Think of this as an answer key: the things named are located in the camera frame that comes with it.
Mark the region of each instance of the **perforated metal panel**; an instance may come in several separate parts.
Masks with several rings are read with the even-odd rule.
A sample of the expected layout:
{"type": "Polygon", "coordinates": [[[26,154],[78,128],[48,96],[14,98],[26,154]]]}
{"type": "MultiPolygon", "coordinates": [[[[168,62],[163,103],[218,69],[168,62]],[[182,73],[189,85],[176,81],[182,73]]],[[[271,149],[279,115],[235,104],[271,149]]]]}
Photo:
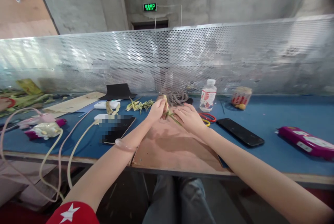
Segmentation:
{"type": "Polygon", "coordinates": [[[334,90],[334,15],[173,29],[0,40],[1,87],[31,78],[43,90],[100,91],[128,83],[133,93],[257,94],[334,90]]]}

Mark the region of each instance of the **red sleeve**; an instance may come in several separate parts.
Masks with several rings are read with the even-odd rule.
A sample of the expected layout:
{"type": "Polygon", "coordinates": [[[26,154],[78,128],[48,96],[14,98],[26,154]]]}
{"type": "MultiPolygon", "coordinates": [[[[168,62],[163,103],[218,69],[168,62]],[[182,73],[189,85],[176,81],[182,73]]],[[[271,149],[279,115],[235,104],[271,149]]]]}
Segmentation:
{"type": "Polygon", "coordinates": [[[72,201],[61,205],[46,224],[99,224],[93,209],[86,203],[72,201]]]}

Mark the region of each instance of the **concrete pillar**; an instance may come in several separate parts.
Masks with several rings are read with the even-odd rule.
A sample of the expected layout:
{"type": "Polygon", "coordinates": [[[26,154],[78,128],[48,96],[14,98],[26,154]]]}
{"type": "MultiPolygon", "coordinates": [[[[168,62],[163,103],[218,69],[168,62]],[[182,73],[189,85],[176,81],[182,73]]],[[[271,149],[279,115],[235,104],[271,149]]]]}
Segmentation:
{"type": "Polygon", "coordinates": [[[124,0],[101,0],[108,31],[129,30],[124,0]]]}

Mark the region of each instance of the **cardboard sheet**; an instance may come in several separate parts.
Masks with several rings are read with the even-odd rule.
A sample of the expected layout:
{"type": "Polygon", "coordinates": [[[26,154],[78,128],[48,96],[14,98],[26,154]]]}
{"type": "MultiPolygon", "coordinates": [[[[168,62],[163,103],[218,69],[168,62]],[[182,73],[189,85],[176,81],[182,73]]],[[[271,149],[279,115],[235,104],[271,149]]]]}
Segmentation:
{"type": "Polygon", "coordinates": [[[54,117],[60,117],[67,113],[74,113],[79,109],[98,101],[101,96],[105,94],[100,92],[92,92],[77,98],[70,99],[68,101],[61,102],[59,104],[44,108],[44,112],[52,113],[54,117]]]}
{"type": "Polygon", "coordinates": [[[204,174],[228,171],[208,145],[172,119],[152,126],[139,145],[132,166],[204,174]]]}

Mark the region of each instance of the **bottle cap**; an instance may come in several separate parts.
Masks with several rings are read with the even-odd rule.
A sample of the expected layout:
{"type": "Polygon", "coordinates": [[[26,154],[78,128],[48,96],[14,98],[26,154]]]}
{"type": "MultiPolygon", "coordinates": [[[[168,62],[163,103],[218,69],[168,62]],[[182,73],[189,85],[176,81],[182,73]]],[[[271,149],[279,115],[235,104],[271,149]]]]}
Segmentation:
{"type": "Polygon", "coordinates": [[[207,79],[206,84],[209,86],[213,86],[216,83],[216,80],[214,79],[207,79]]]}

